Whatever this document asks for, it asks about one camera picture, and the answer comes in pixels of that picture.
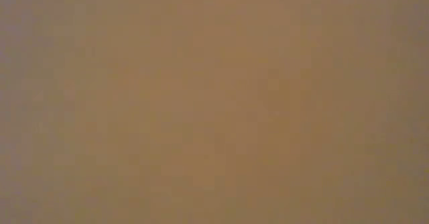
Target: blurry surface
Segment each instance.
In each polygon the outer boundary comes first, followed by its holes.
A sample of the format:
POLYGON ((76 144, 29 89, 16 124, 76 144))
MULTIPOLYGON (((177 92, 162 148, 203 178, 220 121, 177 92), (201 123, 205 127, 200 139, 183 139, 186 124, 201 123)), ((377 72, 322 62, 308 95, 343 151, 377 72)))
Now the blurry surface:
POLYGON ((0 0, 0 222, 427 223, 428 0, 0 0))

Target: brown background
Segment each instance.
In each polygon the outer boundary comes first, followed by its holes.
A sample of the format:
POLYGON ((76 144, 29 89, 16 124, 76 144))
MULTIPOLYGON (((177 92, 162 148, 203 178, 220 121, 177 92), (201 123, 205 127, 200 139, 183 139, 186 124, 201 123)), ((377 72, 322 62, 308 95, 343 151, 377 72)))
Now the brown background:
POLYGON ((428 0, 2 0, 0 223, 428 223, 428 0))

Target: tan surface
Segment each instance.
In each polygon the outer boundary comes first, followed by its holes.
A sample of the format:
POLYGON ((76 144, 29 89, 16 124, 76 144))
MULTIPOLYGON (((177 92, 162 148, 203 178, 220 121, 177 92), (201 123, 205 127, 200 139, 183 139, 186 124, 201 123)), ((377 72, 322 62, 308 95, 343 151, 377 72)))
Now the tan surface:
POLYGON ((429 221, 427 0, 35 2, 0 223, 429 221))

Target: beige wall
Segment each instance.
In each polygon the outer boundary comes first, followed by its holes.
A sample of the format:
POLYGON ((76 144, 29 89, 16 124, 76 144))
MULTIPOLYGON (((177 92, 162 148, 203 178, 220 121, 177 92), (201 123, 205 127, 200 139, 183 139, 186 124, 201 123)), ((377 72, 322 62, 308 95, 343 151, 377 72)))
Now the beige wall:
POLYGON ((18 1, 1 223, 429 221, 428 0, 18 1))

